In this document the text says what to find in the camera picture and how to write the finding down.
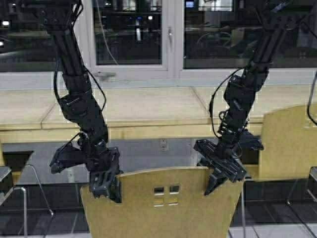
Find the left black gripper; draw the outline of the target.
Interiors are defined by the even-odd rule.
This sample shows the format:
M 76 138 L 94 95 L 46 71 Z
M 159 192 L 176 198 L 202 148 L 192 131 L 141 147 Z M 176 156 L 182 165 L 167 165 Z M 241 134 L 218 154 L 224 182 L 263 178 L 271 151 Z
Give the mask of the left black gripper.
M 107 147 L 104 140 L 97 144 L 84 144 L 86 168 L 89 171 L 89 190 L 94 198 L 109 197 L 115 203 L 122 202 L 119 166 L 120 152 L 117 147 Z

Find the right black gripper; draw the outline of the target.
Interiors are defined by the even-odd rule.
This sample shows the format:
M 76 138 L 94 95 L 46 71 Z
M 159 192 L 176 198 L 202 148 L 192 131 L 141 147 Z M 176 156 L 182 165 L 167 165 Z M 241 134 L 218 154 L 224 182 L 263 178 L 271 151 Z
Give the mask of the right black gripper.
M 204 195 L 211 194 L 227 180 L 237 182 L 245 178 L 247 171 L 241 161 L 235 156 L 220 155 L 217 152 L 216 144 L 210 140 L 196 140 L 194 150 L 201 156 L 197 166 L 208 167 L 213 170 L 209 176 Z

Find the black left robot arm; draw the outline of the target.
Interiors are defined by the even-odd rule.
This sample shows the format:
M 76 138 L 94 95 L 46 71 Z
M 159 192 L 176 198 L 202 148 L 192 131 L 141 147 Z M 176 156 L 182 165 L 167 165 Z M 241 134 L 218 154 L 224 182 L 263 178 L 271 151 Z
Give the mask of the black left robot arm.
M 119 150 L 108 147 L 108 129 L 103 107 L 94 95 L 91 81 L 95 78 L 85 67 L 74 25 L 84 6 L 80 0 L 19 0 L 16 11 L 20 18 L 32 15 L 50 35 L 56 52 L 56 67 L 62 71 L 67 94 L 56 95 L 65 119 L 79 126 L 74 136 L 77 145 L 67 142 L 57 149 L 51 162 L 52 174 L 85 165 L 89 171 L 89 190 L 94 197 L 107 197 L 122 202 L 118 175 Z

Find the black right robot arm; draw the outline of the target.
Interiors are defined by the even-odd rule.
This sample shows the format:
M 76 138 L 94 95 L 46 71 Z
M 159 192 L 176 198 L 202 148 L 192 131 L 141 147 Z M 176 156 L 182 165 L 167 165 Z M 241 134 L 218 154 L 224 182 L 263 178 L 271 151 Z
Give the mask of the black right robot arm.
M 226 79 L 223 98 L 228 109 L 218 114 L 221 123 L 217 143 L 199 139 L 194 145 L 202 155 L 198 166 L 212 169 L 205 196 L 227 180 L 237 182 L 245 178 L 247 170 L 240 161 L 243 149 L 264 149 L 260 139 L 247 129 L 248 116 L 287 32 L 300 26 L 316 4 L 315 0 L 260 0 L 254 3 L 262 32 L 253 55 L 241 68 L 242 75 L 232 73 Z

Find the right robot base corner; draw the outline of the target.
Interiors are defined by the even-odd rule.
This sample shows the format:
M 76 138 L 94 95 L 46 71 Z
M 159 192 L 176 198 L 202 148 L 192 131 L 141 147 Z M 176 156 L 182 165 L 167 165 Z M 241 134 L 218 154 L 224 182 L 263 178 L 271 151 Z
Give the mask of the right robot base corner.
M 314 198 L 317 199 L 317 168 L 312 167 L 308 178 L 308 192 Z

